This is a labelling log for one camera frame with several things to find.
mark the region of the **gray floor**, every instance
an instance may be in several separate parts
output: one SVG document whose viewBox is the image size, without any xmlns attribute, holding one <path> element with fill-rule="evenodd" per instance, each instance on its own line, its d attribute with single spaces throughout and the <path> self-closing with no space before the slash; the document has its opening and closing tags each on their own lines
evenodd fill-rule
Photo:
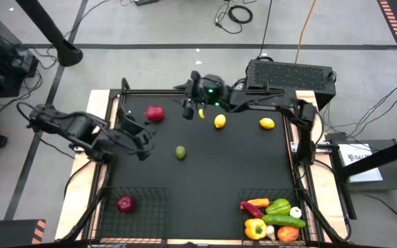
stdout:
<svg viewBox="0 0 397 248">
<path fill-rule="evenodd" d="M 99 3 L 89 0 L 85 11 Z M 81 23 L 75 43 L 160 44 L 160 43 L 261 43 L 268 1 L 248 5 L 254 20 L 243 32 L 229 35 L 213 24 L 222 1 L 164 0 L 148 6 L 123 7 L 111 0 L 93 10 Z M 41 1 L 62 32 L 71 29 L 81 0 Z M 296 44 L 310 2 L 275 0 L 266 43 Z M 24 43 L 47 43 L 45 37 L 14 1 L 0 1 L 0 20 Z M 223 25 L 236 30 L 237 25 Z M 304 44 L 393 45 L 396 44 L 376 0 L 318 0 L 309 21 Z M 95 50 L 86 49 L 82 62 L 66 68 L 54 104 L 64 112 L 84 110 L 93 89 L 118 88 L 126 77 L 134 89 L 163 89 L 185 82 L 191 70 L 222 76 L 228 83 L 241 78 L 247 62 L 258 55 L 251 49 Z M 276 61 L 293 62 L 295 50 L 264 50 Z M 41 59 L 49 64 L 47 58 Z M 358 121 L 397 85 L 397 50 L 303 50 L 300 63 L 332 66 L 338 74 L 337 96 L 332 100 L 331 120 L 335 125 Z M 57 65 L 40 70 L 43 86 L 29 103 L 43 103 L 56 74 Z M 397 92 L 374 113 L 383 113 Z M 24 164 L 33 133 L 13 106 L 0 114 L 0 133 L 9 137 L 0 150 L 0 220 L 4 218 Z M 66 149 L 56 136 L 43 137 Z M 369 125 L 361 139 L 396 138 L 397 105 L 386 116 Z M 40 144 L 27 179 L 15 219 L 45 218 L 45 240 L 52 241 L 63 202 L 63 187 L 72 161 Z M 375 194 L 397 209 L 397 192 Z M 352 241 L 362 245 L 397 247 L 397 217 L 379 202 L 353 195 L 358 220 L 352 221 Z"/>
</svg>

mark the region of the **orange striped tape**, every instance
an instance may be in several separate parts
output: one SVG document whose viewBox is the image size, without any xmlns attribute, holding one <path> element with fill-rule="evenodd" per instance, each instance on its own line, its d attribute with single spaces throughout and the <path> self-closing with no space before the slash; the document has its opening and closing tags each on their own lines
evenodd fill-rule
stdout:
<svg viewBox="0 0 397 248">
<path fill-rule="evenodd" d="M 390 26 L 393 29 L 394 34 L 396 35 L 397 38 L 397 20 L 393 14 L 393 11 L 391 11 L 389 3 L 386 0 L 380 0 L 379 3 L 381 7 L 383 7 L 385 16 L 389 20 Z"/>
<path fill-rule="evenodd" d="M 36 229 L 34 230 L 32 245 L 41 244 L 44 231 L 45 231 L 45 221 L 39 220 Z"/>
</svg>

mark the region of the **yellow lemon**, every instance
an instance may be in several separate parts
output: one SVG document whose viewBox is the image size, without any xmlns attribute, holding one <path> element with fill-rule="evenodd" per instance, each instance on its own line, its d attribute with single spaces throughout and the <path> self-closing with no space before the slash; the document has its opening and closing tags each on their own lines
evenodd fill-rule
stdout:
<svg viewBox="0 0 397 248">
<path fill-rule="evenodd" d="M 202 118 L 202 119 L 205 118 L 205 113 L 203 113 L 203 109 L 199 109 L 199 110 L 198 110 L 198 115 L 199 115 L 200 118 Z"/>
<path fill-rule="evenodd" d="M 271 118 L 262 118 L 260 125 L 264 129 L 272 129 L 275 127 L 275 122 Z"/>
<path fill-rule="evenodd" d="M 226 117 L 222 114 L 219 114 L 218 116 L 215 117 L 214 120 L 214 125 L 216 128 L 222 128 L 226 124 Z"/>
</svg>

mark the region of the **wire basket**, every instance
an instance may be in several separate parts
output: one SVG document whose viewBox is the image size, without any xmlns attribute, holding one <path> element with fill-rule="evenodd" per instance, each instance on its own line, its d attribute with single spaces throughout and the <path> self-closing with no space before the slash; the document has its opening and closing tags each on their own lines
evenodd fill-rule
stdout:
<svg viewBox="0 0 397 248">
<path fill-rule="evenodd" d="M 283 245 L 285 245 L 286 247 L 305 247 L 305 241 L 312 240 L 312 237 L 316 235 L 315 233 L 311 232 L 311 223 L 308 215 L 310 211 L 303 202 L 303 199 L 300 197 L 300 195 L 305 191 L 305 189 L 244 189 L 241 193 L 241 201 L 248 201 L 256 198 L 268 198 L 270 202 L 273 202 L 274 200 L 279 198 L 287 199 L 292 207 L 299 207 L 301 209 L 303 213 L 301 219 L 306 222 L 306 226 L 304 228 L 300 228 L 300 235 L 298 239 L 293 243 L 280 243 L 278 241 L 278 237 L 276 236 L 279 226 L 275 225 L 275 241 L 271 241 L 268 237 L 261 240 L 250 240 L 245 234 L 245 221 L 251 219 L 252 216 L 250 216 L 249 213 L 247 213 L 245 210 L 240 209 L 242 244 L 254 246 L 267 245 L 282 247 Z"/>
<path fill-rule="evenodd" d="M 117 200 L 132 196 L 135 209 L 121 213 Z M 167 191 L 163 188 L 106 187 L 101 201 L 97 229 L 93 229 L 101 244 L 158 247 L 165 242 Z"/>
</svg>

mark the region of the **green lime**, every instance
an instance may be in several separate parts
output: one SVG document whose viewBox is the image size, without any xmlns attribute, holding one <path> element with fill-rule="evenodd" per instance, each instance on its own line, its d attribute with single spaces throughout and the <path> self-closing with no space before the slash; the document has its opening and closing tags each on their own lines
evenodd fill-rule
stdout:
<svg viewBox="0 0 397 248">
<path fill-rule="evenodd" d="M 176 157 L 179 160 L 182 160 L 185 158 L 185 156 L 186 156 L 186 149 L 183 146 L 178 146 L 176 148 Z"/>
</svg>

